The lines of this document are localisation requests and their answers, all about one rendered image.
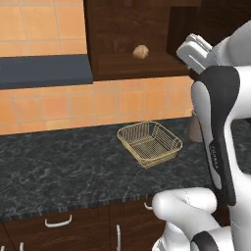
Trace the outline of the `tan bread roll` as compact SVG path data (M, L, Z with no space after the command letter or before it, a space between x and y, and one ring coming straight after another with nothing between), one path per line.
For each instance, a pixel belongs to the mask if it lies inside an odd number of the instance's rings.
M145 45L138 45L132 52L134 58L145 59L149 54L149 49Z

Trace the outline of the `dark brown wall cabinet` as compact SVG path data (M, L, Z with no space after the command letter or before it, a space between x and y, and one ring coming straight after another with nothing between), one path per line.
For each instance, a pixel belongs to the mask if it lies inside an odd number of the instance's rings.
M188 75L167 53L171 7L199 7L196 28L215 45L251 20L251 0L83 0L93 78L114 80ZM132 55L145 45L145 59Z

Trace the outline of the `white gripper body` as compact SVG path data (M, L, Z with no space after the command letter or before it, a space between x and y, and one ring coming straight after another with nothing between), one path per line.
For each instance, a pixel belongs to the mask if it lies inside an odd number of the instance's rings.
M185 41L177 48L176 55L186 64L186 66L201 74L214 62L209 58L213 47L200 35L190 33Z

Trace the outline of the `dark blue range hood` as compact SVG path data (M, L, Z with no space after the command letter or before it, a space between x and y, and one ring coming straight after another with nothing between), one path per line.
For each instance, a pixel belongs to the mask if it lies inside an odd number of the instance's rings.
M92 83L86 54L0 57L0 90Z

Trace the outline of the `dark brown drawer front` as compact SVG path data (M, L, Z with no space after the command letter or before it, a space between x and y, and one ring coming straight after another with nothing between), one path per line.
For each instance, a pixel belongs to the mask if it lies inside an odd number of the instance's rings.
M48 228L50 224L66 221L67 226ZM3 224L15 248L24 243L25 251L110 251L109 207L90 208L53 214Z

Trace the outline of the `dark brown base cabinet door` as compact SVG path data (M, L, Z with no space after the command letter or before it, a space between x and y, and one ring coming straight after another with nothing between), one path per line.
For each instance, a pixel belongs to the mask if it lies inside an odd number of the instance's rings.
M157 219L144 204L152 199L114 204L110 206L111 251L117 251L117 226L121 229L121 251L151 251L163 234L165 222Z

